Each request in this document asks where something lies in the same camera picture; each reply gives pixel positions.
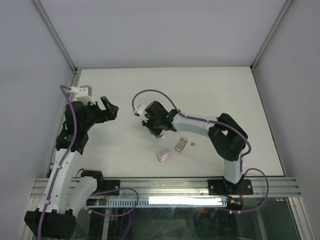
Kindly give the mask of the staple box tray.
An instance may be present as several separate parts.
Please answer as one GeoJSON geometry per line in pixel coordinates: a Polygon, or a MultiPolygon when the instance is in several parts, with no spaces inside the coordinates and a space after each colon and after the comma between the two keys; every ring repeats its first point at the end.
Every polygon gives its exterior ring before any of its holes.
{"type": "Polygon", "coordinates": [[[186,145],[188,144],[188,142],[189,142],[189,140],[187,138],[181,137],[175,146],[175,150],[181,153],[184,150],[184,148],[186,147],[186,145]]]}

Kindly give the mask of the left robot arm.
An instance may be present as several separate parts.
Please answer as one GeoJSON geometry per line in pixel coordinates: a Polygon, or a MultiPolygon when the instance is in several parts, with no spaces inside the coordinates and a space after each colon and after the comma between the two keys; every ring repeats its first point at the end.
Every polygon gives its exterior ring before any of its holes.
{"type": "Polygon", "coordinates": [[[73,190],[73,172],[89,140],[88,131],[95,124],[113,121],[119,107],[105,96],[104,109],[97,102],[70,101],[65,107],[65,121],[56,139],[55,159],[45,191],[35,210],[27,211],[24,222],[38,237],[69,240],[74,234],[77,216],[89,196],[100,194],[105,188],[103,174],[86,170],[73,190]]]}

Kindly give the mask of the red white staple box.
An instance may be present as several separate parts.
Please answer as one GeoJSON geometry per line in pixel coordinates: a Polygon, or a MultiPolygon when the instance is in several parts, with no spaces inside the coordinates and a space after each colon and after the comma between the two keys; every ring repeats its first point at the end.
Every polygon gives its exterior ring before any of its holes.
{"type": "Polygon", "coordinates": [[[159,160],[160,163],[168,160],[169,158],[171,158],[173,155],[169,150],[166,150],[160,154],[157,155],[157,159],[159,160]]]}

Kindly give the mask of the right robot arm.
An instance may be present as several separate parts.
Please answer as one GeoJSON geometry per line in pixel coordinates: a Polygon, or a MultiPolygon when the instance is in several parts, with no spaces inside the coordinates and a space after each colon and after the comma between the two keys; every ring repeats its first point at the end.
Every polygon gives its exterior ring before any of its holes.
{"type": "Polygon", "coordinates": [[[224,160],[224,184],[226,192],[236,193],[242,187],[242,156],[248,144],[248,135],[227,113],[216,119],[203,119],[187,115],[176,109],[167,111],[158,101],[148,105],[139,105],[137,114],[142,118],[142,125],[156,138],[161,138],[164,131],[188,132],[208,137],[217,154],[224,160]]]}

